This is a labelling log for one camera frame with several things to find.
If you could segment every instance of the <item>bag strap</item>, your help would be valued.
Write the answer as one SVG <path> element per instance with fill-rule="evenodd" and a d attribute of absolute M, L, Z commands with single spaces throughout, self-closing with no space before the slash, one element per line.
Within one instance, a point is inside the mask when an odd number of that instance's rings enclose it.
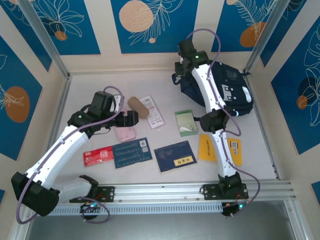
<path fill-rule="evenodd" d="M 177 76 L 176 76 L 176 74 L 175 74 L 175 73 L 174 73 L 174 74 L 172 74 L 171 78 L 172 78 L 172 82 L 173 82 L 173 84 L 174 84 L 174 85 L 178 85 L 178 84 L 180 84 L 181 79 L 179 79 L 179 80 L 177 81 Z"/>

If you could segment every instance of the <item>white table surface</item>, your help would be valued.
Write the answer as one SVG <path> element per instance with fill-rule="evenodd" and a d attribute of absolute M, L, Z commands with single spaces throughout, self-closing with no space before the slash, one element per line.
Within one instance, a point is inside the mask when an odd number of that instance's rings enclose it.
<path fill-rule="evenodd" d="M 140 119 L 134 127 L 136 139 L 147 137 L 151 148 L 152 160 L 115 168 L 114 161 L 92 166 L 84 166 L 83 153 L 119 144 L 115 130 L 107 134 L 93 136 L 82 146 L 64 166 L 57 180 L 69 180 L 79 175 L 88 175 L 100 184 L 138 184 L 138 183 L 175 183 L 218 180 L 218 164 L 198 161 L 197 164 L 160 173 L 154 149 L 188 140 L 193 154 L 198 158 L 199 134 L 204 133 L 197 122 L 198 135 L 181 137 L 176 122 L 175 112 L 192 110 L 194 117 L 201 117 L 205 108 L 181 93 L 179 85 L 173 85 L 173 71 L 145 71 L 107 74 L 74 75 L 71 81 L 67 101 L 62 115 L 59 134 L 73 113 L 84 105 L 90 104 L 94 93 L 102 91 L 106 86 L 119 88 L 125 96 L 125 108 L 129 110 L 127 101 L 130 97 L 142 98 L 151 95 L 159 109 L 165 125 L 151 129 L 146 119 Z M 254 110 L 250 114 L 236 118 L 241 127 L 242 166 L 239 168 L 255 175 L 259 179 L 275 179 L 271 160 L 257 121 Z M 237 131 L 230 120 L 227 129 Z M 247 175 L 240 174 L 243 180 L 250 180 Z"/>

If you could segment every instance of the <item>blue card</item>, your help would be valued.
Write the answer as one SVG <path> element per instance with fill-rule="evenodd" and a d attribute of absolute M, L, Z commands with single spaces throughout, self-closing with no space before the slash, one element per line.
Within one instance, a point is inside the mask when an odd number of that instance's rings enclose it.
<path fill-rule="evenodd" d="M 155 149 L 154 153 L 161 173 L 197 163 L 188 141 Z"/>
<path fill-rule="evenodd" d="M 319 204 L 320 204 L 320 181 L 317 181 L 315 183 L 311 184 L 315 197 L 318 200 Z"/>
<path fill-rule="evenodd" d="M 116 169 L 152 159 L 146 137 L 113 145 L 112 151 Z"/>

